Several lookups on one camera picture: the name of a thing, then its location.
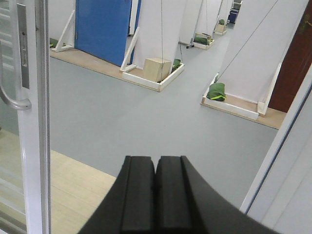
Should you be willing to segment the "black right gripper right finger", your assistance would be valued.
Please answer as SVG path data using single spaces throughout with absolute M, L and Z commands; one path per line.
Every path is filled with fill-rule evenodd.
M 186 156 L 162 156 L 156 169 L 157 234 L 273 234 L 215 191 Z

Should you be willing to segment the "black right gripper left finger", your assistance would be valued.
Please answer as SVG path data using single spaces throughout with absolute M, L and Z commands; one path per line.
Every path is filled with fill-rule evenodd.
M 114 184 L 79 233 L 151 234 L 154 176 L 149 156 L 126 156 Z

